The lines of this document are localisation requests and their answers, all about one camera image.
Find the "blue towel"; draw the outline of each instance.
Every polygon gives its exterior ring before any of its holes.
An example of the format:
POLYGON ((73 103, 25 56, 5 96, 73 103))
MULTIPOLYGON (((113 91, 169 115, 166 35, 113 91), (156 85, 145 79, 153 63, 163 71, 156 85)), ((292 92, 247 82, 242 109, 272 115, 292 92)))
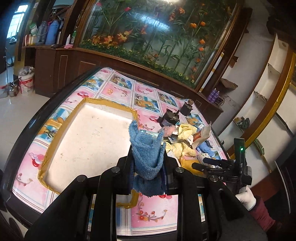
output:
POLYGON ((140 175, 136 175, 133 181, 133 188, 147 197, 164 194, 160 175, 157 175, 152 180, 145 180, 140 175))
POLYGON ((205 143, 201 143, 197 148, 197 151, 201 151, 202 153, 208 153, 209 156, 214 156, 215 153, 211 150, 211 148, 205 143))
POLYGON ((159 173, 163 165, 165 143, 161 145, 163 130, 154 137, 138 131, 137 121, 129 126, 131 146, 135 160, 135 172, 146 180, 152 180, 159 173))

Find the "maroon sleeve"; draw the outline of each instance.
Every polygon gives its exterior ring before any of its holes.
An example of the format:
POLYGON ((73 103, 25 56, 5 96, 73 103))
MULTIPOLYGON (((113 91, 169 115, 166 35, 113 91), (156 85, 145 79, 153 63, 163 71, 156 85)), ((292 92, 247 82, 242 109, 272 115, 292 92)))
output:
POLYGON ((269 214, 264 205, 264 202, 261 197, 255 196, 256 205, 249 211, 253 218, 258 222, 261 228, 267 232, 275 223, 269 214))

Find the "white bucket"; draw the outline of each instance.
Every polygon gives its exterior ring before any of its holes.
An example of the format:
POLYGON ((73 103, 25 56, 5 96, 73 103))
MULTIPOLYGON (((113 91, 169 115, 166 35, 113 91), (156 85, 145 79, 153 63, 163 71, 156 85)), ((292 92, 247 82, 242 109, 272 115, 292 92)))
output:
POLYGON ((20 92, 22 94, 29 94, 34 91, 34 73, 26 76, 19 76, 20 79, 20 92))

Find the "crumpled blue cloth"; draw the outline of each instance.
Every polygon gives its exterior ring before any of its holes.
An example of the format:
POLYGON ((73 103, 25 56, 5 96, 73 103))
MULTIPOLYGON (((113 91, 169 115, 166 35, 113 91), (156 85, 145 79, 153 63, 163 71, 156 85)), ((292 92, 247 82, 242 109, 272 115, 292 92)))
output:
POLYGON ((139 132, 137 121, 129 126, 131 146, 135 160, 135 172, 146 180, 152 180, 159 173, 163 165, 165 143, 161 145, 164 132, 155 138, 150 134, 139 132))
POLYGON ((158 174, 152 180, 146 180, 140 175, 136 175, 133 181, 133 189, 135 189, 137 192, 141 192, 147 197, 163 195, 164 193, 160 174, 158 174))
POLYGON ((201 143, 197 148, 197 151, 201 151, 202 153, 208 153, 209 156, 214 156, 215 153, 211 150, 211 148, 205 143, 201 143))

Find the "white glove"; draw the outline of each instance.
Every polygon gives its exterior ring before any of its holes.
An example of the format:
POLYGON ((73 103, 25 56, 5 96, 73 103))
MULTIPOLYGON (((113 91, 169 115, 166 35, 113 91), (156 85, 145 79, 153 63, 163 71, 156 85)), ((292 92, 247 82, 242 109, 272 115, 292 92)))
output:
POLYGON ((246 187, 246 191, 235 195, 236 198, 250 211, 256 205, 256 198, 249 187, 246 187))

